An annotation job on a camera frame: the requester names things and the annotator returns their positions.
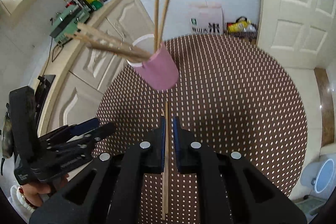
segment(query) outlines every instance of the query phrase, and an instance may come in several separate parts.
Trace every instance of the bracelet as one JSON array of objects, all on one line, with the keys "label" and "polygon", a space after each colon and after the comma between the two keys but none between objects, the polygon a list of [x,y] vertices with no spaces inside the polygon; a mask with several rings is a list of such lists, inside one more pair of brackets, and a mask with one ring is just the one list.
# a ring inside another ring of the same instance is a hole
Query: bracelet
[{"label": "bracelet", "polygon": [[22,199],[29,205],[29,207],[33,208],[34,210],[37,209],[38,207],[33,205],[24,195],[24,192],[23,192],[23,189],[21,187],[18,188],[21,196],[22,196]]}]

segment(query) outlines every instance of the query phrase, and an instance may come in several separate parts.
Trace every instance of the human hand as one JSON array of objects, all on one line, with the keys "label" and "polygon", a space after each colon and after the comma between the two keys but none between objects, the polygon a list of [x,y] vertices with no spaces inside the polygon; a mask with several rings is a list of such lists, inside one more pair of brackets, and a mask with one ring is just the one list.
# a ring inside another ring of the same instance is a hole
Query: human hand
[{"label": "human hand", "polygon": [[[68,183],[68,177],[69,174],[66,174],[61,178],[59,188],[64,187]],[[36,207],[41,207],[43,204],[40,194],[49,194],[51,192],[51,188],[47,183],[35,181],[22,185],[21,188],[24,192],[25,198]]]}]

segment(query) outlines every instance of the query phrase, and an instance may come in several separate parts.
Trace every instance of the polka dot tablecloth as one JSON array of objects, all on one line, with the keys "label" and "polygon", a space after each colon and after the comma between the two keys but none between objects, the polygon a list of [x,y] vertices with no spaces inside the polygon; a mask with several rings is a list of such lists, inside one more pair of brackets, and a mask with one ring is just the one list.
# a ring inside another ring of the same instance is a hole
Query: polka dot tablecloth
[{"label": "polka dot tablecloth", "polygon": [[169,101],[169,212],[161,220],[162,176],[146,174],[139,223],[199,223],[197,178],[176,170],[172,117],[218,153],[239,151],[284,194],[299,179],[307,121],[298,91],[268,54],[238,38],[190,35],[166,42],[180,77],[153,90],[127,66],[106,91],[97,117],[117,131],[93,152],[119,154],[158,126]]}]

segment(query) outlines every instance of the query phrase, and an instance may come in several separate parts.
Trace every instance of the cabinet handle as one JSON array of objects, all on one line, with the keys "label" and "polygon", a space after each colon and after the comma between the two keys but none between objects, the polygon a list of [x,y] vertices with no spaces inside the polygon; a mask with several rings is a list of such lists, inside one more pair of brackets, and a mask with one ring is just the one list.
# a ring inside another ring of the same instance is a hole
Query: cabinet handle
[{"label": "cabinet handle", "polygon": [[124,31],[122,30],[122,28],[119,28],[119,27],[117,27],[117,25],[116,25],[116,23],[113,23],[114,24],[114,27],[115,27],[115,29],[120,33],[120,35],[123,37],[123,40],[124,39],[126,39],[126,35],[125,35],[125,33],[124,33]]}]

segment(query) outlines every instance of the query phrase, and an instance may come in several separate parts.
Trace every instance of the soy sauce bottle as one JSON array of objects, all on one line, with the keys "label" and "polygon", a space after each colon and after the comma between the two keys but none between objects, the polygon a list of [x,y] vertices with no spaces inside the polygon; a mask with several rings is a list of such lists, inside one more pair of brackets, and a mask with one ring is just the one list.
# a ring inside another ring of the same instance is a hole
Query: soy sauce bottle
[{"label": "soy sauce bottle", "polygon": [[93,7],[86,1],[86,0],[77,0],[85,10],[87,10],[89,13],[94,12],[95,10]]}]

